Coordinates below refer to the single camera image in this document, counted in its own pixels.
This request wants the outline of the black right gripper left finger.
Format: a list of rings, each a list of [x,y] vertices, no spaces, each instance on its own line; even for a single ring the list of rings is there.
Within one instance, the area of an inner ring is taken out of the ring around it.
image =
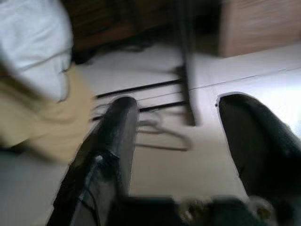
[[[107,225],[113,203],[128,195],[138,114],[132,97],[110,104],[69,166],[47,225]]]

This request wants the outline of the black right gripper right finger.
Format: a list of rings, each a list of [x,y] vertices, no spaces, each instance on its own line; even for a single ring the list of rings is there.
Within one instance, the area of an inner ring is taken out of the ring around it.
[[[301,210],[301,141],[266,105],[244,93],[220,96],[216,107],[230,154],[249,196],[278,211]]]

